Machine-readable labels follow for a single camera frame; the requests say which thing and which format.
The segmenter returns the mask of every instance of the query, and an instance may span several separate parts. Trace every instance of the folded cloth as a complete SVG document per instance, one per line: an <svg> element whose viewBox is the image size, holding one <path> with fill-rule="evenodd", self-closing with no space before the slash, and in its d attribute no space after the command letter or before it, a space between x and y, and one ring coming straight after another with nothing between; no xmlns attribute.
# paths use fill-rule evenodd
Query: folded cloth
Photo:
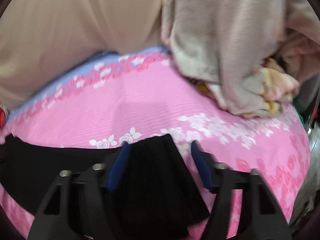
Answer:
<svg viewBox="0 0 320 240"><path fill-rule="evenodd" d="M200 80L221 108L272 117L299 90L270 59L286 45L285 6L285 0L164 0L162 40L180 73Z"/></svg>

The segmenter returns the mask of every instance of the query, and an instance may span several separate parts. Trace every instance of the metal screw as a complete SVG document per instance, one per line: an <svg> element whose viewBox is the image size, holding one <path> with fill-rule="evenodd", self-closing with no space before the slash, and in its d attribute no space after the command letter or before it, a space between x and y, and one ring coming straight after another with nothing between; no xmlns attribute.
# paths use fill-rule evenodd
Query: metal screw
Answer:
<svg viewBox="0 0 320 240"><path fill-rule="evenodd" d="M253 169L251 172L250 172L251 175L261 175L261 172L258 170L258 169Z"/></svg>
<svg viewBox="0 0 320 240"><path fill-rule="evenodd" d="M215 163L214 166L219 170L226 170L228 168L228 165L225 163Z"/></svg>
<svg viewBox="0 0 320 240"><path fill-rule="evenodd" d="M72 174L72 171L60 171L59 175L61 177L69 177Z"/></svg>
<svg viewBox="0 0 320 240"><path fill-rule="evenodd" d="M103 170L106 167L104 163L98 163L92 166L95 171Z"/></svg>

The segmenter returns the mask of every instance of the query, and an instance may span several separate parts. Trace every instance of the blue gripper pad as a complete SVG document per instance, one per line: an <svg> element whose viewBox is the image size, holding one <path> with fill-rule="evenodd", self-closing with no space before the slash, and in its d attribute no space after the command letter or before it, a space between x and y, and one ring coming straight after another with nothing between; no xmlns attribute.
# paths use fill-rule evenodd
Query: blue gripper pad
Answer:
<svg viewBox="0 0 320 240"><path fill-rule="evenodd" d="M193 161L196 164L197 170L199 172L202 184L209 191L213 190L213 182L212 182L212 172L209 168L208 163L202 156L202 152L198 149L198 146L195 141L191 143L191 155Z"/></svg>
<svg viewBox="0 0 320 240"><path fill-rule="evenodd" d="M129 155L130 155L130 144L125 142L109 171L107 186L106 186L106 189L109 192L113 192L118 188L120 184L120 180L124 173L124 170L127 167Z"/></svg>

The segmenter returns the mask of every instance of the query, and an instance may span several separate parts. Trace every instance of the pile of clothes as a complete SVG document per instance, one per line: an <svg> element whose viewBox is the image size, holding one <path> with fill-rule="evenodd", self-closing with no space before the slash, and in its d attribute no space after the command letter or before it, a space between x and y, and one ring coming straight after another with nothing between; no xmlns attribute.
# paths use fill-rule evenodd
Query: pile of clothes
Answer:
<svg viewBox="0 0 320 240"><path fill-rule="evenodd" d="M277 116L320 72L307 0L164 0L162 19L180 73L232 114Z"/></svg>

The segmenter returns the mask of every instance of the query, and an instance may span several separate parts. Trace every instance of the floral print fabric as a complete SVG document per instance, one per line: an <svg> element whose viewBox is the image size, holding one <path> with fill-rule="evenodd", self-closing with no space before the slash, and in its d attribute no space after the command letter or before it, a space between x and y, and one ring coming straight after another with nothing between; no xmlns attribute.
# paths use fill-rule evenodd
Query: floral print fabric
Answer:
<svg viewBox="0 0 320 240"><path fill-rule="evenodd" d="M48 147L111 148L166 133L172 135L202 197L211 209L214 195L202 187L190 142L235 170L261 170L289 220L309 166L308 137L291 105L278 118L246 120L199 94L163 51L97 59L86 74L51 85L9 119L9 133ZM0 204L14 226L28 236L33 216L0 185ZM236 233L241 191L234 195L229 236ZM206 221L189 228L200 238Z"/></svg>

